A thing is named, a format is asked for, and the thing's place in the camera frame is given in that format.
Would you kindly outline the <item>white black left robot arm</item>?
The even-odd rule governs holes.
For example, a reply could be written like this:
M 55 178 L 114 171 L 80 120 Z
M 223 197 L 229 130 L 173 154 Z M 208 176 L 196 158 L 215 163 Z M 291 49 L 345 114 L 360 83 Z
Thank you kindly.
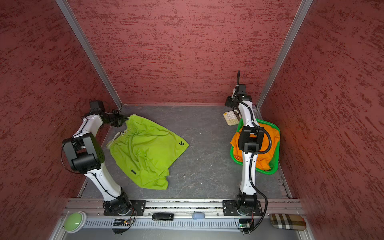
M 102 125 L 120 127 L 122 123 L 123 116 L 118 110 L 111 113 L 92 111 L 83 117 L 77 132 L 62 143 L 69 171 L 85 175 L 101 192 L 105 216 L 126 216 L 134 213 L 134 207 L 127 194 L 108 172 L 104 151 L 96 139 Z

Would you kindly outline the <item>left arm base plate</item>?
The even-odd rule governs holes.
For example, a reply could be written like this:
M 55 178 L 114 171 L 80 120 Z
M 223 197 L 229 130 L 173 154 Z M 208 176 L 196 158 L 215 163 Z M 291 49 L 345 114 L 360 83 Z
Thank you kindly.
M 104 216 L 143 216 L 146 208 L 146 200 L 130 200 L 130 204 L 118 204 L 117 200 L 115 203 L 104 202 Z

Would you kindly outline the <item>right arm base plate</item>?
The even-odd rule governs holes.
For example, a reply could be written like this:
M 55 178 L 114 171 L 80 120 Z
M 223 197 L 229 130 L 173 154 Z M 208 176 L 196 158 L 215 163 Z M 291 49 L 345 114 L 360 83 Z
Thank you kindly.
M 260 201 L 256 201 L 253 207 L 239 207 L 235 200 L 223 200 L 222 204 L 224 216 L 258 217 L 263 215 Z

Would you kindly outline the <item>lime green shorts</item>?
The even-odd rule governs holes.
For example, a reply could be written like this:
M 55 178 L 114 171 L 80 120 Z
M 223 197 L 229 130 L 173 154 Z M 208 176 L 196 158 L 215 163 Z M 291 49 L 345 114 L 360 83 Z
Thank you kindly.
M 107 144 L 118 167 L 140 188 L 166 190 L 169 168 L 188 149 L 182 137 L 165 127 L 131 115 L 126 129 Z

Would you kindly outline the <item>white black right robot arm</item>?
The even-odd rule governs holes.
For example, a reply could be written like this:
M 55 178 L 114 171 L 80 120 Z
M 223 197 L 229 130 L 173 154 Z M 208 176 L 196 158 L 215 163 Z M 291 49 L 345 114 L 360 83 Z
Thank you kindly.
M 242 180 L 237 195 L 237 209 L 240 215 L 250 215 L 258 211 L 256 190 L 256 162 L 261 152 L 264 131 L 256 121 L 250 96 L 233 93 L 226 100 L 226 106 L 240 111 L 243 120 L 243 130 L 239 137 L 239 149 L 243 156 Z

